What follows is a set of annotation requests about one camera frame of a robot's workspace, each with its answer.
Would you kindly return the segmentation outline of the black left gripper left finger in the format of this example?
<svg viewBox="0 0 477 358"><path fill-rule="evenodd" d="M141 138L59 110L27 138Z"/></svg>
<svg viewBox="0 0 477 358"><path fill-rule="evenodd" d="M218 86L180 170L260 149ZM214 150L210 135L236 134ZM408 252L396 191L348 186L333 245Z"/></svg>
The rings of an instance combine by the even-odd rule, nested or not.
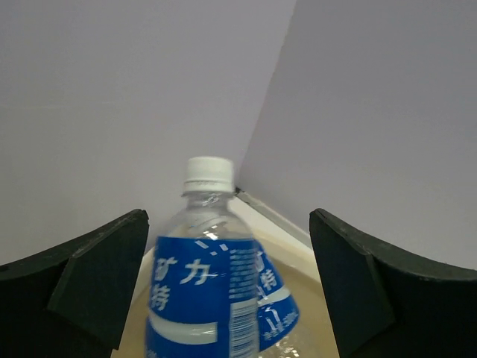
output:
<svg viewBox="0 0 477 358"><path fill-rule="evenodd" d="M135 209L1 266L2 357L110 357L119 348L148 239Z"/></svg>

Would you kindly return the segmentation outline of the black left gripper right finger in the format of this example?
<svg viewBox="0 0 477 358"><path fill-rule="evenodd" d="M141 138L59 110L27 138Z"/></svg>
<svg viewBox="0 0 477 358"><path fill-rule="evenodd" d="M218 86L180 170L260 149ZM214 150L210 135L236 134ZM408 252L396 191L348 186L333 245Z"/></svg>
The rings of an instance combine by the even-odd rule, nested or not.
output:
<svg viewBox="0 0 477 358"><path fill-rule="evenodd" d="M309 232L341 357L474 357L476 272L413 254L323 209Z"/></svg>

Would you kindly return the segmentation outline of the blue label bottle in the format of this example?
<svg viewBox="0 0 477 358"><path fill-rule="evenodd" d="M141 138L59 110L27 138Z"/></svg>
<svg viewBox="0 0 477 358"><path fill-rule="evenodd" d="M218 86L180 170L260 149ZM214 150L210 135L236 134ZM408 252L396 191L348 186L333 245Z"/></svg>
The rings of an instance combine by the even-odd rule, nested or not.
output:
<svg viewBox="0 0 477 358"><path fill-rule="evenodd" d="M251 229L230 210L233 164L194 157L186 207L154 248L147 357L297 357L300 311Z"/></svg>

